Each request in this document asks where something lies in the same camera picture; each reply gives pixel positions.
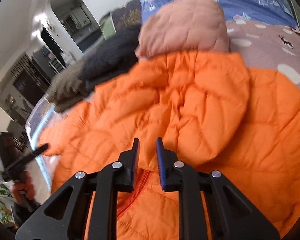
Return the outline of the left hand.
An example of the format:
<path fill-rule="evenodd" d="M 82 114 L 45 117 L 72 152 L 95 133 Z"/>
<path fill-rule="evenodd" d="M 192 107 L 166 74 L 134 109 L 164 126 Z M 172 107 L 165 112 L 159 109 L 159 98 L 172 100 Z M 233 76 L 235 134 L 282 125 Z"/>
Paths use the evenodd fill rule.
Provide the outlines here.
<path fill-rule="evenodd" d="M 21 191 L 25 192 L 24 196 L 28 200 L 34 200 L 34 196 L 35 196 L 34 185 L 32 183 L 32 178 L 29 172 L 25 171 L 24 176 L 26 179 L 25 183 L 22 183 L 19 180 L 14 180 L 13 185 L 10 187 L 10 191 L 19 205 L 23 205 L 23 200 L 22 200 L 23 194 L 21 194 Z"/>

